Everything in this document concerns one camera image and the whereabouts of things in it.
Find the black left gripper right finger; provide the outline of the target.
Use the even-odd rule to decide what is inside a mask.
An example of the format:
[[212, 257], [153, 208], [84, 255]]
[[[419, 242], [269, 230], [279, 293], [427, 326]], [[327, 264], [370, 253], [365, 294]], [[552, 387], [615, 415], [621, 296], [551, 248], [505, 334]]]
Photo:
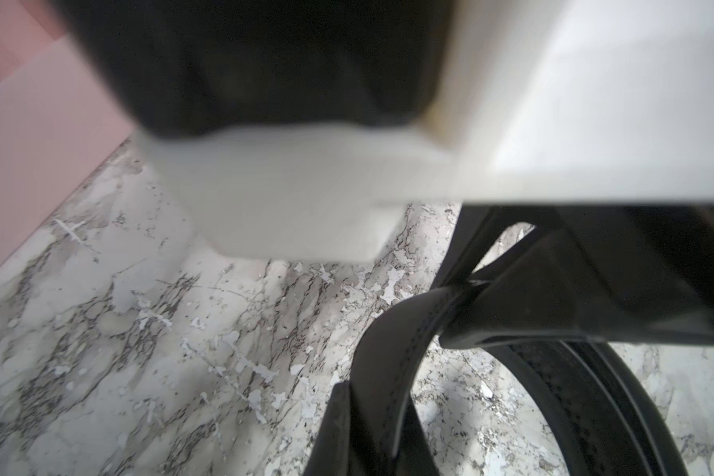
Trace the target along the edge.
[[440, 475], [414, 404], [408, 404], [406, 410], [395, 474], [397, 476]]

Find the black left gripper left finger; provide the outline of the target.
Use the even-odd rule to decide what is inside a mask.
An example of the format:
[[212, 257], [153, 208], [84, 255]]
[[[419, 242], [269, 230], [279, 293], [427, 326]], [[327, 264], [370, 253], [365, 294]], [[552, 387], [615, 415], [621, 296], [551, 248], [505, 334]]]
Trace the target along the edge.
[[354, 420], [350, 383], [340, 382], [330, 394], [303, 475], [356, 475], [356, 457], [352, 445]]

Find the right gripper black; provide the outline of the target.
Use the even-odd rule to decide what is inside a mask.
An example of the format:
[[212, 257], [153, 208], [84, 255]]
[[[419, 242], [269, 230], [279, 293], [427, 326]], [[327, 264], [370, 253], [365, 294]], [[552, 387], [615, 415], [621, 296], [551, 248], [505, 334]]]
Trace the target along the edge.
[[714, 204], [466, 204], [434, 285], [478, 294], [446, 348], [530, 340], [714, 345]]

